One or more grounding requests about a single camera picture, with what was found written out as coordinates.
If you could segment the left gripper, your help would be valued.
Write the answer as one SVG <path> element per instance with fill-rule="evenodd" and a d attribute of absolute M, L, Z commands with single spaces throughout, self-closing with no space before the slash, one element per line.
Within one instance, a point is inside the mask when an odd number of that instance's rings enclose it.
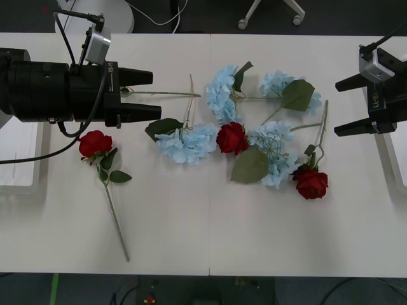
<path fill-rule="evenodd" d="M 117 127 L 119 114 L 121 124 L 161 119 L 160 106 L 121 104 L 120 86 L 150 85 L 153 83 L 153 73 L 120 67 L 119 83 L 118 63 L 108 61 L 103 65 L 84 65 L 80 74 L 70 77 L 70 108 L 75 121 L 88 119 L 105 72 L 107 78 L 103 84 L 101 101 L 93 117 L 94 121 L 103 122 L 106 127 Z"/>

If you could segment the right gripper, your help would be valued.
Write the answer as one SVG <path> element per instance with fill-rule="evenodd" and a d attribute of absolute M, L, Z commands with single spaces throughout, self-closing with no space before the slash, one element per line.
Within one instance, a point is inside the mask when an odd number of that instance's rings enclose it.
<path fill-rule="evenodd" d="M 402 74 L 395 74 L 382 82 L 378 76 L 384 76 L 385 71 L 373 64 L 364 65 L 364 75 L 356 74 L 335 84 L 338 92 L 368 87 L 369 118 L 334 127 L 334 133 L 339 137 L 362 134 L 392 133 L 397 124 L 406 121 L 406 63 L 401 64 Z"/>

